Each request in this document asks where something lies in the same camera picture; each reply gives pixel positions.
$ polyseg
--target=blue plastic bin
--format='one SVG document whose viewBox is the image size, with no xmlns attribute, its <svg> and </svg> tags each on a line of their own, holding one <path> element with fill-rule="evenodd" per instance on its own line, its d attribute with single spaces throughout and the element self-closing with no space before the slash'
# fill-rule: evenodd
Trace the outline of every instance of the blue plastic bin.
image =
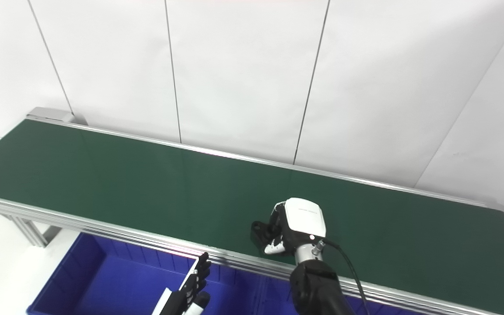
<svg viewBox="0 0 504 315">
<path fill-rule="evenodd" d="M 193 259 L 80 234 L 29 315 L 150 315 L 166 287 L 178 289 Z M 296 315 L 288 281 L 212 265 L 204 315 Z M 347 298 L 358 315 L 360 299 Z M 416 315 L 369 303 L 371 315 Z"/>
</svg>

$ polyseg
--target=white robotic hand cover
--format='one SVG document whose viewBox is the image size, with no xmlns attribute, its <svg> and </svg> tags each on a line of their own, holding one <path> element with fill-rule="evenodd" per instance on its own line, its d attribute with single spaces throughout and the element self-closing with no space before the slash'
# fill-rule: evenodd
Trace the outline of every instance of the white robotic hand cover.
<svg viewBox="0 0 504 315">
<path fill-rule="evenodd" d="M 276 227 L 284 231 L 282 226 L 288 227 L 290 231 L 308 235 L 310 241 L 326 237 L 326 224 L 322 209 L 309 200 L 300 198 L 290 198 L 275 205 L 272 211 L 272 222 Z M 290 239 L 284 237 L 284 233 L 276 236 L 264 249 L 268 255 L 280 254 L 288 251 L 289 247 L 296 248 L 296 245 L 289 245 Z"/>
</svg>

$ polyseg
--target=white wall panel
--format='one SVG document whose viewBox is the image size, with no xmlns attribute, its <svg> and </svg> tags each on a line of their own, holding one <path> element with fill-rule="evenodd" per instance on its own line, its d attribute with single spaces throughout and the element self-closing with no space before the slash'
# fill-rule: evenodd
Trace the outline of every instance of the white wall panel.
<svg viewBox="0 0 504 315">
<path fill-rule="evenodd" d="M 179 141 L 164 1 L 32 0 L 73 112 Z"/>
<path fill-rule="evenodd" d="M 28 2 L 0 0 L 0 136 L 36 106 L 69 110 Z"/>
<path fill-rule="evenodd" d="M 412 186 L 504 42 L 504 0 L 332 0 L 296 164 Z"/>
<path fill-rule="evenodd" d="M 167 0 L 182 142 L 292 162 L 325 0 Z"/>
<path fill-rule="evenodd" d="M 504 46 L 416 187 L 504 205 Z"/>
</svg>

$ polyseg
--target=robotic hand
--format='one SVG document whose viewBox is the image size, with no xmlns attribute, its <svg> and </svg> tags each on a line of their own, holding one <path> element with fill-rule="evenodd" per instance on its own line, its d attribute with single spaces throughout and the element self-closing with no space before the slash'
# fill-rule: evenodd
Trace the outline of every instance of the robotic hand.
<svg viewBox="0 0 504 315">
<path fill-rule="evenodd" d="M 252 223 L 252 238 L 268 255 L 294 255 L 290 274 L 295 309 L 300 315 L 354 315 L 342 296 L 338 275 L 322 261 L 326 224 L 316 203 L 291 198 L 276 204 L 268 224 Z"/>
<path fill-rule="evenodd" d="M 210 266 L 209 254 L 205 252 L 196 259 L 177 291 L 168 287 L 164 290 L 152 315 L 200 315 L 210 301 L 210 295 L 202 291 Z"/>
</svg>

